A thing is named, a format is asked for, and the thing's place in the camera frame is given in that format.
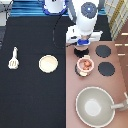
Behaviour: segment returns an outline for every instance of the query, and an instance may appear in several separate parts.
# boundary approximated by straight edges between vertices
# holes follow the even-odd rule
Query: small white plate
[[[58,66],[58,61],[54,56],[43,56],[39,61],[39,68],[46,73],[53,72]]]

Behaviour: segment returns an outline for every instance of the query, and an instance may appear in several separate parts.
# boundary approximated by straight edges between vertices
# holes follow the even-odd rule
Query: small bowl with food
[[[89,75],[94,69],[94,62],[89,55],[85,55],[77,61],[77,72],[80,76]]]

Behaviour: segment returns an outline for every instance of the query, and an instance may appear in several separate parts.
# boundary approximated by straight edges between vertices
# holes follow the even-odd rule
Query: black tablecloth
[[[11,17],[7,21],[0,53],[0,128],[66,128],[65,49],[52,42],[52,29],[58,16]],[[55,31],[59,47],[65,46],[65,33],[72,22],[62,17]],[[18,48],[19,68],[8,62]],[[44,55],[58,59],[51,74],[39,69]]]

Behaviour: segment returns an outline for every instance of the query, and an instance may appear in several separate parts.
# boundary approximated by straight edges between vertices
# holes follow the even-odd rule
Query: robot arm
[[[66,33],[66,42],[77,42],[82,36],[88,36],[89,41],[99,41],[102,31],[93,32],[97,21],[98,10],[103,8],[105,0],[69,0],[68,14],[69,18],[76,24],[68,27]]]

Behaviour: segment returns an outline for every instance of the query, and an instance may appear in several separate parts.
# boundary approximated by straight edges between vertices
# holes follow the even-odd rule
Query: bowl rim
[[[79,65],[79,63],[80,63],[80,61],[81,60],[88,60],[88,61],[90,61],[91,62],[91,68],[89,69],[89,70],[83,70],[82,68],[80,68],[80,65]],[[84,57],[82,57],[82,58],[80,58],[78,61],[77,61],[77,67],[78,67],[78,69],[80,70],[80,71],[82,71],[82,72],[90,72],[90,71],[92,71],[93,69],[94,69],[94,61],[92,60],[92,59],[88,59],[88,58],[84,58]]]
[[[86,91],[86,90],[89,90],[89,89],[98,89],[98,90],[101,90],[101,91],[103,91],[104,93],[106,93],[107,95],[108,95],[108,97],[110,98],[110,100],[112,101],[112,105],[114,105],[114,100],[113,100],[113,98],[109,95],[109,93],[107,92],[107,91],[105,91],[104,89],[102,89],[102,88],[100,88],[100,87],[94,87],[94,86],[92,86],[92,87],[86,87],[86,88],[84,88],[82,91],[80,91],[80,93],[77,95],[77,98],[76,98],[76,112],[77,112],[77,114],[78,114],[78,116],[79,116],[79,118],[85,123],[85,124],[87,124],[88,126],[90,126],[90,127],[105,127],[105,126],[107,126],[107,125],[109,125],[111,122],[112,122],[112,120],[114,119],[114,117],[115,117],[115,109],[113,109],[113,114],[112,114],[112,117],[110,118],[110,120],[107,122],[107,123],[105,123],[105,124],[103,124],[103,125],[100,125],[100,126],[96,126],[96,125],[91,125],[91,124],[89,124],[88,122],[86,122],[82,117],[81,117],[81,115],[79,114],[79,111],[78,111],[78,108],[77,108],[77,102],[78,102],[78,99],[79,99],[79,96],[84,92],[84,91]]]

